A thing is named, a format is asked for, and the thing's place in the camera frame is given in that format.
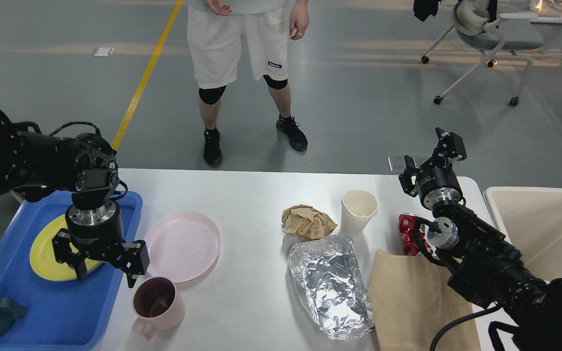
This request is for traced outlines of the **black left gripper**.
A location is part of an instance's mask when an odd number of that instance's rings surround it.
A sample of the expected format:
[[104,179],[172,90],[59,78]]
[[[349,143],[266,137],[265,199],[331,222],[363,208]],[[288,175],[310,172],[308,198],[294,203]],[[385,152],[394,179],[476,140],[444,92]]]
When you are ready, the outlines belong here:
[[73,269],[82,281],[97,261],[117,266],[134,288],[138,276],[145,275],[150,264],[145,240],[127,243],[123,236],[122,214],[118,203],[107,201],[93,210],[71,205],[64,214],[67,228],[52,239],[56,262]]

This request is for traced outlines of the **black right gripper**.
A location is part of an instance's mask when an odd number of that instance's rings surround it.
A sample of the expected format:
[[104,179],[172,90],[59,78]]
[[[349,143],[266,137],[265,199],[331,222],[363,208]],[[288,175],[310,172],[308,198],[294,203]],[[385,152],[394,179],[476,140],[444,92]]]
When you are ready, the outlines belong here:
[[435,166],[423,170],[416,167],[414,158],[404,156],[404,170],[398,177],[405,194],[417,197],[419,194],[422,207],[431,210],[433,205],[444,200],[456,203],[462,201],[462,189],[452,167],[453,162],[466,160],[464,141],[459,134],[435,128],[439,141],[435,147]]

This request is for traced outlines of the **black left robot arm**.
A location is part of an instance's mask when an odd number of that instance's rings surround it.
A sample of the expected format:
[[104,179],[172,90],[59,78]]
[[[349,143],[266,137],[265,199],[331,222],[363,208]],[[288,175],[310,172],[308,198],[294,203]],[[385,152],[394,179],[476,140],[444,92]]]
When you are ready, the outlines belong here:
[[55,191],[71,193],[65,228],[52,239],[54,259],[87,275],[85,260],[107,262],[121,270],[128,286],[146,274],[150,259],[146,243],[128,243],[118,200],[116,150],[99,128],[77,137],[44,134],[33,122],[13,123],[0,109],[0,195],[15,191],[37,202]]

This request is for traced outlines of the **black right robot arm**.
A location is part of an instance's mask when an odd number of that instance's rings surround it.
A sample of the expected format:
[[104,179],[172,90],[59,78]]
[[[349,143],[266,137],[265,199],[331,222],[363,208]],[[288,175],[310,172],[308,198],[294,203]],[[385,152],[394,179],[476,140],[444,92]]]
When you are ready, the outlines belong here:
[[453,327],[504,309],[514,324],[493,321],[488,325],[496,351],[504,350],[499,331],[510,333],[521,351],[562,351],[562,278],[546,283],[535,277],[505,235],[465,206],[452,169],[453,162],[466,158],[464,142],[456,133],[435,131],[439,142],[431,157],[417,166],[412,157],[405,156],[399,176],[404,193],[419,197],[434,217],[433,221],[415,221],[413,242],[429,262],[450,271],[450,288],[482,310],[442,327],[430,349],[434,351]]

